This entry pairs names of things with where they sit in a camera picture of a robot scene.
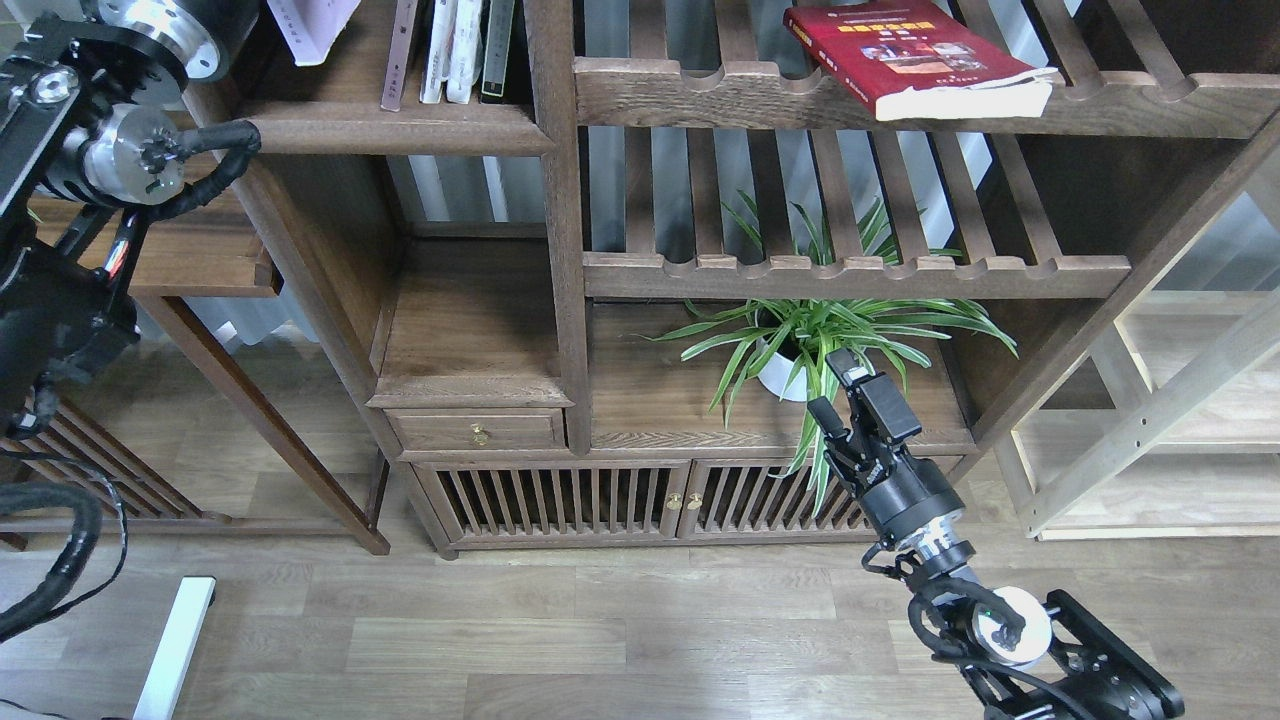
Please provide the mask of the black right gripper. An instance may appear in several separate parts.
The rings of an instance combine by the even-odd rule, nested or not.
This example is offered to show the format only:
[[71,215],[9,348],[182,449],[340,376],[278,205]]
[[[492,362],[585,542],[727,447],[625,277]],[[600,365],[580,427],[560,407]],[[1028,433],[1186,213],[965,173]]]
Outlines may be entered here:
[[964,502],[936,462],[909,451],[908,439],[922,432],[922,424],[899,387],[884,373],[867,374],[850,348],[828,351],[824,363],[846,393],[851,425],[826,396],[809,400],[806,410],[826,443],[826,459],[879,542],[918,553],[959,547],[952,523],[963,515]]

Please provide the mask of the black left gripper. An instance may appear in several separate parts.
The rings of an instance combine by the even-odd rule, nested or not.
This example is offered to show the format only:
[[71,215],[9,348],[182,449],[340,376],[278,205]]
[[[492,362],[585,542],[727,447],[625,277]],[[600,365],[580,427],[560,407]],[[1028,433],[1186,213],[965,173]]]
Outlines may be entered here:
[[84,14],[169,49],[197,82],[221,79],[259,18],[257,1],[87,1]]

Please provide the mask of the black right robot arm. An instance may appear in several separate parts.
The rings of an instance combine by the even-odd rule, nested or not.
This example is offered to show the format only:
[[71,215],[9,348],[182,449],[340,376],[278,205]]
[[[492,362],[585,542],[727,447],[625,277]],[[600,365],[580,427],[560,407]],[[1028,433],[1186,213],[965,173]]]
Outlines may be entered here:
[[808,410],[823,456],[858,501],[877,542],[863,566],[911,592],[908,620],[936,662],[955,666],[987,719],[1172,719],[1181,693],[1065,591],[1046,601],[991,589],[969,568],[974,548],[954,534],[964,502],[934,462],[911,455],[920,423],[897,386],[846,348],[826,364],[851,415],[831,401]]

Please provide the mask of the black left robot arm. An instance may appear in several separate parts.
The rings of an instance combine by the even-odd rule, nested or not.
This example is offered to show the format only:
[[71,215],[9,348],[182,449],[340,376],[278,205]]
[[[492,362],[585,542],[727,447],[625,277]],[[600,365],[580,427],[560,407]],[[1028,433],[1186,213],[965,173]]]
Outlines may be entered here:
[[49,428],[58,383],[137,342],[131,281],[148,229],[221,196],[261,149],[229,120],[182,129],[191,82],[232,67],[256,1],[82,1],[3,60],[3,437]]

